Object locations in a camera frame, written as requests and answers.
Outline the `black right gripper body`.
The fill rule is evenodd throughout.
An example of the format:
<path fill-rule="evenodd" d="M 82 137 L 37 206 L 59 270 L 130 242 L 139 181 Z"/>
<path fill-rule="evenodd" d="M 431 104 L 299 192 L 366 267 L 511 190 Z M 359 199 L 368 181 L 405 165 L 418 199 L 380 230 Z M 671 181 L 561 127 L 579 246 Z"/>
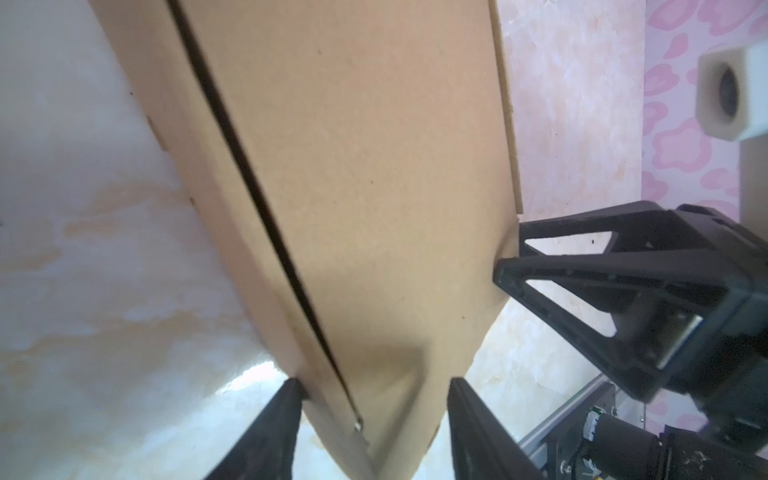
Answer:
<path fill-rule="evenodd" d="M 767 443 L 767 242 L 716 209 L 660 214 L 661 339 L 655 390 L 690 396 L 705 434 L 744 450 Z"/>

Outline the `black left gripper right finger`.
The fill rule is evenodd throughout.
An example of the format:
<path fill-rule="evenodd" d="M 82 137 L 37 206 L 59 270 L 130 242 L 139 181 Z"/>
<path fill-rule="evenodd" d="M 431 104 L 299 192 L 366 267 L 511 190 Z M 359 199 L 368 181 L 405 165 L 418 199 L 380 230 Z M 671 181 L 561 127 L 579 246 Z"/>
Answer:
<path fill-rule="evenodd" d="M 541 470 L 462 377 L 450 381 L 447 413 L 456 479 L 543 478 Z"/>

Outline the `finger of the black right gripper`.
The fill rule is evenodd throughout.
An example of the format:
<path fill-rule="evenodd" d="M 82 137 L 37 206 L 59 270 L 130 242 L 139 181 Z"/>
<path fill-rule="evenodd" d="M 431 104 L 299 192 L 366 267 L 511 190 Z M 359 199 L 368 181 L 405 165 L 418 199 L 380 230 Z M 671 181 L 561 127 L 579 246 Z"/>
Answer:
<path fill-rule="evenodd" d="M 532 239 L 608 233 L 606 254 L 651 255 L 655 258 L 706 258 L 708 246 L 680 216 L 649 201 L 585 213 L 524 222 L 519 227 L 520 255 L 542 253 L 526 244 Z"/>
<path fill-rule="evenodd" d="M 651 255 L 543 255 L 501 259 L 494 283 L 543 320 L 627 393 L 659 390 L 663 258 Z"/>

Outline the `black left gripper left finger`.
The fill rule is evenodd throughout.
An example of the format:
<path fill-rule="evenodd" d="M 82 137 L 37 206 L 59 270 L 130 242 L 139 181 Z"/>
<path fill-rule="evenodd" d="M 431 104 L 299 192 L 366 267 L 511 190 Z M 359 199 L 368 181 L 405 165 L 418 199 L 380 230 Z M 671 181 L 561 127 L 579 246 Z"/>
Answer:
<path fill-rule="evenodd" d="M 206 479 L 291 479 L 304 400 L 300 381 L 287 379 Z"/>

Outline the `brown cardboard box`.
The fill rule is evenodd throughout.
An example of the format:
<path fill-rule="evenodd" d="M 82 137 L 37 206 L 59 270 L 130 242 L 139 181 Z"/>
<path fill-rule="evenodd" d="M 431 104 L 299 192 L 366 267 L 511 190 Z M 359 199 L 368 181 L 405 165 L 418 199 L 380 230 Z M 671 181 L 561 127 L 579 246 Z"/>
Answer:
<path fill-rule="evenodd" d="M 323 446 L 411 478 L 515 251 L 489 4 L 92 7 Z"/>

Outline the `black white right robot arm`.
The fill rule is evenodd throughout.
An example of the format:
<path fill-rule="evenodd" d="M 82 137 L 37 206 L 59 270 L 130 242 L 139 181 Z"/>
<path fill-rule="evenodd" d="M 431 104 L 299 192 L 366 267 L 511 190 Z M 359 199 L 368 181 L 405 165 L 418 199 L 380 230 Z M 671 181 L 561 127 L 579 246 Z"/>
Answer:
<path fill-rule="evenodd" d="M 716 209 L 639 201 L 522 223 L 494 283 L 629 397 L 686 394 L 697 432 L 591 412 L 582 457 L 617 479 L 763 479 L 767 243 Z"/>

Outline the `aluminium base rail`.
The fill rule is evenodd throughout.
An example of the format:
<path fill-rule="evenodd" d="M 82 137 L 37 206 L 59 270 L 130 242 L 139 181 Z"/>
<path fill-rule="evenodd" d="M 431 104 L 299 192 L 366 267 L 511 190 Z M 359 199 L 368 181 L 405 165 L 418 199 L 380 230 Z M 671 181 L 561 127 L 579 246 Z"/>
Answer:
<path fill-rule="evenodd" d="M 531 430 L 518 442 L 518 446 L 537 468 L 543 470 L 547 464 L 546 440 L 549 434 L 563 424 L 570 414 L 577 410 L 584 410 L 590 400 L 597 401 L 606 392 L 614 393 L 615 385 L 603 374 L 596 376 Z"/>

